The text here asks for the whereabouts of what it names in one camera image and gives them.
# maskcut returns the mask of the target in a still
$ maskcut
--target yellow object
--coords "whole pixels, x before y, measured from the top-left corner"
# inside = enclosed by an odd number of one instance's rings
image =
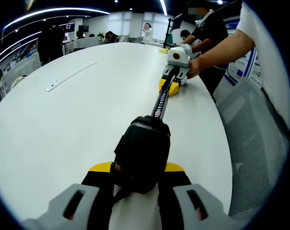
[[[108,173],[108,172],[110,172],[111,164],[112,164],[112,161],[97,164],[97,165],[93,166],[92,168],[90,168],[89,171]]]
[[[159,91],[161,91],[161,88],[162,88],[165,81],[166,81],[165,79],[160,79]],[[179,91],[179,83],[172,82],[172,84],[170,85],[168,96],[170,97],[170,96],[178,93],[178,91]]]
[[[179,91],[179,83],[172,82],[172,84],[170,85],[168,96],[170,97],[170,96],[178,93],[178,91]]]
[[[163,54],[167,54],[168,53],[168,50],[167,49],[159,49],[159,52],[160,53],[163,53]]]
[[[164,171],[165,172],[179,172],[179,171],[184,171],[184,169],[181,168],[179,165],[167,162]]]
[[[165,81],[166,81],[165,79],[160,79],[159,91],[161,91],[161,88],[162,88]]]

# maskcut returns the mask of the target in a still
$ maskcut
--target window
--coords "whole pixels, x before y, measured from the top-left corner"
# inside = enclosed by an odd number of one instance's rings
[[[173,19],[173,16],[164,16],[161,13],[145,12],[143,17],[142,28],[145,23],[151,24],[154,29],[153,39],[164,40],[167,32],[168,19]],[[141,37],[144,37],[145,33],[141,31]]]
[[[132,12],[116,12],[108,15],[108,31],[117,35],[128,35]]]

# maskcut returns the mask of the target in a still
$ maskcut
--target computer screen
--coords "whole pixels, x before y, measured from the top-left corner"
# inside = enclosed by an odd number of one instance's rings
[[[174,22],[170,31],[179,29],[181,27],[182,17],[183,17],[183,14],[179,14],[178,16],[174,18]]]
[[[84,33],[89,32],[89,25],[80,25],[78,30],[81,30]]]
[[[75,31],[75,24],[74,23],[68,23],[68,24],[60,25],[59,27],[64,30],[64,33],[74,32]]]

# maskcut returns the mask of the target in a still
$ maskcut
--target ceiling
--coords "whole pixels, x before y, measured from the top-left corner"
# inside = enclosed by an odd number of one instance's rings
[[[165,0],[168,15],[176,16],[184,12],[186,10],[186,2],[187,0]],[[210,7],[213,10],[223,7],[219,11],[223,18],[239,15],[241,8],[240,1],[224,7],[232,2],[236,2],[236,0],[224,1],[223,5],[217,4],[216,0],[209,0]],[[85,15],[90,17],[104,15],[88,11],[47,12],[24,19],[2,30],[5,25],[15,19],[40,10],[58,7],[81,7],[106,12],[121,12],[129,11],[132,8],[135,13],[146,11],[163,13],[160,0],[118,0],[118,3],[115,3],[114,0],[16,0],[13,4],[10,4],[8,1],[5,4],[5,11],[0,16],[0,52],[16,41],[40,31],[44,25],[43,19],[45,18],[53,18],[49,19],[49,21],[58,21],[60,24],[63,24],[68,23],[73,18],[84,17]],[[185,21],[193,22],[193,19],[186,18]]]

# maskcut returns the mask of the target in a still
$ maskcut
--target oval table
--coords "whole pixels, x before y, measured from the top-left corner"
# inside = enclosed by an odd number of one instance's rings
[[[39,217],[52,198],[81,183],[89,168],[114,160],[113,151],[131,121],[151,114],[166,63],[167,55],[154,46],[95,46],[48,63],[6,95],[0,103],[0,197],[18,221]],[[74,73],[50,92],[45,90]],[[217,197],[228,213],[228,142],[199,77],[169,98],[163,121],[171,132],[168,161],[183,167],[191,182]],[[156,196],[155,188],[120,201],[110,229],[134,229],[134,224],[138,229],[159,228]],[[145,214],[148,219],[140,226]]]

